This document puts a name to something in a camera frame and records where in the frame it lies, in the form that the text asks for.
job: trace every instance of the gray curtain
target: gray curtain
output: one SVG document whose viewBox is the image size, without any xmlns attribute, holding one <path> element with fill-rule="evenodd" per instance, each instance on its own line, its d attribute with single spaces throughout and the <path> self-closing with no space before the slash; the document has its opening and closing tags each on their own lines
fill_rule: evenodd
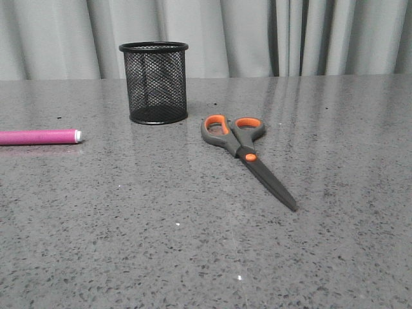
<svg viewBox="0 0 412 309">
<path fill-rule="evenodd" d="M 412 73 L 412 0 L 0 0 L 0 80 L 123 78 L 138 41 L 188 77 Z"/>
</svg>

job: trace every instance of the gray speckled table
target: gray speckled table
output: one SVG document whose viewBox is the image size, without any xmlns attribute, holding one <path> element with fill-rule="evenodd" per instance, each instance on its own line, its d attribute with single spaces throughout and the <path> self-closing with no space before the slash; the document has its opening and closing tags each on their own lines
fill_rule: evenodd
<svg viewBox="0 0 412 309">
<path fill-rule="evenodd" d="M 124 80 L 0 82 L 0 308 L 412 308 L 412 75 L 189 79 L 188 119 L 130 122 Z M 200 137 L 262 118 L 290 212 Z"/>
</svg>

